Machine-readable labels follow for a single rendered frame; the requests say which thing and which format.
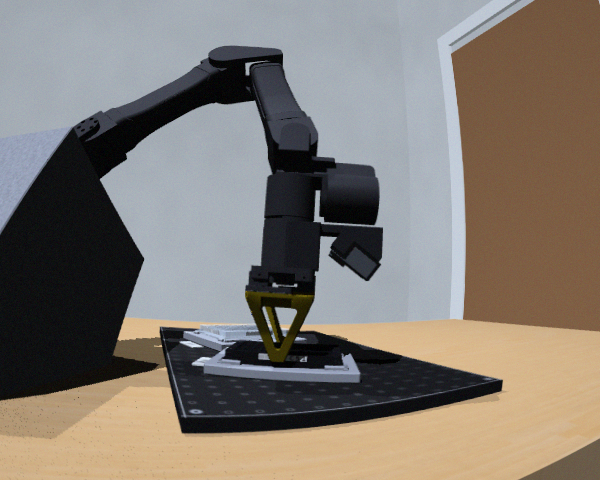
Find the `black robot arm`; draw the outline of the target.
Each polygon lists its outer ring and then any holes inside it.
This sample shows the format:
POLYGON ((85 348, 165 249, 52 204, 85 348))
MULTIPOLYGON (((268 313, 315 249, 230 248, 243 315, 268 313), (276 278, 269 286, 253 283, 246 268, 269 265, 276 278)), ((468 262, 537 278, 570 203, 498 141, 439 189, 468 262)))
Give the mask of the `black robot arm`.
MULTIPOLYGON (((380 196, 375 169, 317 157, 317 129, 287 83, 280 49, 222 46, 200 63, 177 80, 74 126, 100 179, 127 160, 126 153, 144 138, 182 115, 211 103, 255 101, 266 143, 268 137, 272 171, 267 177, 264 218, 314 221, 318 190, 319 217, 324 222, 375 225, 380 196), (251 64, 246 75, 245 63, 251 62, 258 63, 251 64)), ((320 236, 337 237, 328 256, 365 281, 381 266, 382 227, 287 221, 284 267, 318 272, 320 236)))

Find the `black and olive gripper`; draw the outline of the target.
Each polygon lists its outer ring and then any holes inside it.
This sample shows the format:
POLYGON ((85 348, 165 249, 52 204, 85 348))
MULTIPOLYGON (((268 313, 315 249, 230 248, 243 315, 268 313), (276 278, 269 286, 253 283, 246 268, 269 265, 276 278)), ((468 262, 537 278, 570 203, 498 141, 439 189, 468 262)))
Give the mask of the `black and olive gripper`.
POLYGON ((287 221, 313 222, 311 219, 293 216, 265 219, 261 266, 251 265, 249 282, 245 287, 245 298, 268 357, 271 362, 276 363, 285 362, 315 297, 304 296, 315 295, 315 269, 284 267, 287 221), (288 286, 273 287, 273 283, 288 286), (291 287, 294 284, 297 284, 297 287, 291 287), (280 349, 275 347, 262 310, 263 306, 266 306, 276 342, 283 343, 280 349), (286 337, 283 336, 275 307, 297 310, 286 337))

